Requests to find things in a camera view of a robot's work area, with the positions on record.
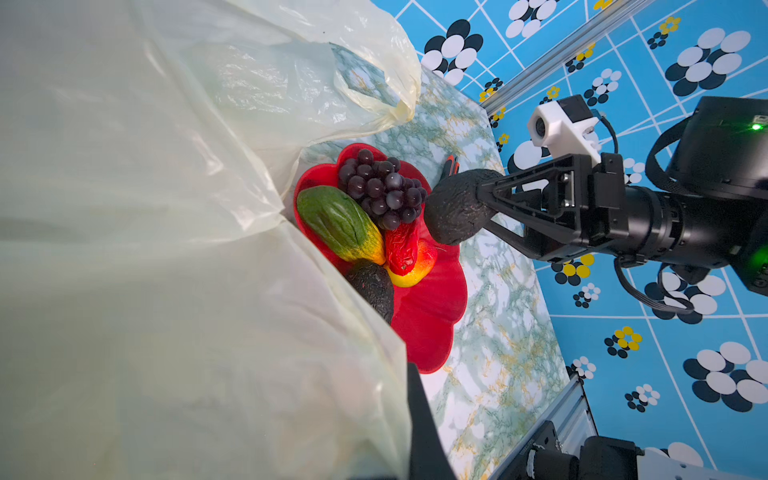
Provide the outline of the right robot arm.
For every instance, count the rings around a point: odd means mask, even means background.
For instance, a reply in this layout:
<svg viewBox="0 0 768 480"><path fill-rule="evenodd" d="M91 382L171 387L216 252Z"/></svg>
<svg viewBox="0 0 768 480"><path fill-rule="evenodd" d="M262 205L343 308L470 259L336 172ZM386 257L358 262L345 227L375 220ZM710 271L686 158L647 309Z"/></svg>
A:
<svg viewBox="0 0 768 480"><path fill-rule="evenodd" d="M731 267L767 291L767 104L705 97L662 133L645 161L647 186L624 180L618 154L571 147L550 162L477 183L478 201L519 221L487 229L529 258L562 264L585 254L614 259L617 274L649 262L694 283Z"/></svg>

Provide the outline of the green yellow mango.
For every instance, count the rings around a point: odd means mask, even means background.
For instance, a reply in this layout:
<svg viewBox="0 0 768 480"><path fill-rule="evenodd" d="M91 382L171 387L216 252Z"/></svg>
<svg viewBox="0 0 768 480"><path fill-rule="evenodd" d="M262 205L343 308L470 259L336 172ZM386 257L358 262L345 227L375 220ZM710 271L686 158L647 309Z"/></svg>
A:
<svg viewBox="0 0 768 480"><path fill-rule="evenodd" d="M385 264L379 228L342 190L325 185L304 189L297 195L295 206L303 224L341 260Z"/></svg>

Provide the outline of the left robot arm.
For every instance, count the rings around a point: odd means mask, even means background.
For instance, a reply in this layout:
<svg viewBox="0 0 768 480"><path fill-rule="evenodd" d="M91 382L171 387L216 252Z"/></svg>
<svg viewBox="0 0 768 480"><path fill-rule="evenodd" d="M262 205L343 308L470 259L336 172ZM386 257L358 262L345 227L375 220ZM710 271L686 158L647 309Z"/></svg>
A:
<svg viewBox="0 0 768 480"><path fill-rule="evenodd" d="M412 420L410 479L455 479L417 367L407 367ZM737 479L737 474L698 466L668 451L580 430L593 424L581 385L571 380L543 418L491 473L492 479Z"/></svg>

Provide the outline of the red yellow mango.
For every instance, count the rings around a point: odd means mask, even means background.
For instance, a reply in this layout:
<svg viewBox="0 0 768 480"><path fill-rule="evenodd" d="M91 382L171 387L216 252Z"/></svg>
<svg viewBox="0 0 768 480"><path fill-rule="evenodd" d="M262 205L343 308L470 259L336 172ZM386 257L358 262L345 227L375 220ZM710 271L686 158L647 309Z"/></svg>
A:
<svg viewBox="0 0 768 480"><path fill-rule="evenodd" d="M437 249L426 240L418 243L418 255L414 268L405 275L395 274L389 266L387 273L393 285L399 288L411 288L420 283L433 270L437 263Z"/></svg>

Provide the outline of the red flower-shaped plate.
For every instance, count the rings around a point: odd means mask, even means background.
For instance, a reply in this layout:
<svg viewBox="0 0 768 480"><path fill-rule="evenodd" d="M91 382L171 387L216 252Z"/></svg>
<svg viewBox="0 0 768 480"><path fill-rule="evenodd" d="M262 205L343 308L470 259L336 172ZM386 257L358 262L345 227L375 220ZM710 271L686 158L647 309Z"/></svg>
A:
<svg viewBox="0 0 768 480"><path fill-rule="evenodd" d="M338 170L346 160L356 158L360 150L368 149L377 161L387 156L377 148L354 143L344 147L334 163L324 163L309 168L301 175L293 194L321 185L338 186ZM421 172L408 162L402 162L402 173L407 178L418 179L427 192L431 187ZM424 214L414 222L420 240L434 253L435 265L425 279L415 286L394 286L394 314L392 328L406 344L407 359L415 363L420 373L437 371L447 361L453 346L453 325L464 315L468 291L465 275L459 261L460 248L438 244L430 235L423 221ZM339 270L346 274L352 264L339 258L321 239L296 217L299 230Z"/></svg>

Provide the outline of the dark purple grapes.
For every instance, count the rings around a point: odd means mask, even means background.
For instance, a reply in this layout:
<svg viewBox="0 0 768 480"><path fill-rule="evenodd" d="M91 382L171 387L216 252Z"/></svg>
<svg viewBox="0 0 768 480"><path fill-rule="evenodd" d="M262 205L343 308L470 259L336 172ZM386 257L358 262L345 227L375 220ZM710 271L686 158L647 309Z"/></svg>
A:
<svg viewBox="0 0 768 480"><path fill-rule="evenodd" d="M338 186L384 231L411 225L421 216L429 191L425 181L406 171L396 157L362 146L337 161Z"/></svg>

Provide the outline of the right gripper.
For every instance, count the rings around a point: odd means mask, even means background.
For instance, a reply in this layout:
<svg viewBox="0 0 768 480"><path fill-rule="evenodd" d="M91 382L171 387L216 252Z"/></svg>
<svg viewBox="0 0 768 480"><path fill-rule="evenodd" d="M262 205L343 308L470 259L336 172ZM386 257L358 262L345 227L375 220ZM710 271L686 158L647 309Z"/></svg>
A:
<svg viewBox="0 0 768 480"><path fill-rule="evenodd" d="M571 260L590 252L618 252L628 239L627 194L623 158L603 153L592 158L569 154L495 180L481 181L476 196L485 205L508 204L534 198L540 191L545 207L555 213L499 212L482 207L482 225L490 233L534 260ZM500 215L517 220L522 233L493 220Z"/></svg>

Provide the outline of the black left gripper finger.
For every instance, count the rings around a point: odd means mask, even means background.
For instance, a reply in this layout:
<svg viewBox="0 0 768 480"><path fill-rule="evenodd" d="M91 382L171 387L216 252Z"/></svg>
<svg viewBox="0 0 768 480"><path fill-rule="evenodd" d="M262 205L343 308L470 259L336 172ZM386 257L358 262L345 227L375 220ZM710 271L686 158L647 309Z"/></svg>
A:
<svg viewBox="0 0 768 480"><path fill-rule="evenodd" d="M412 423L409 479L455 479L440 442L421 375L413 363L407 364L407 389Z"/></svg>

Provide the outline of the translucent cream plastic bag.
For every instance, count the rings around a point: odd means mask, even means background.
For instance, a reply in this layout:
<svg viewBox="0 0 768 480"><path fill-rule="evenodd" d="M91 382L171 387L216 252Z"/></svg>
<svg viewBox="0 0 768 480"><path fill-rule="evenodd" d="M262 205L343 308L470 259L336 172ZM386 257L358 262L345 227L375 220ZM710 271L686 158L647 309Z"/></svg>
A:
<svg viewBox="0 0 768 480"><path fill-rule="evenodd" d="M410 121L369 1L1 5L1 475L405 479L403 341L285 217Z"/></svg>

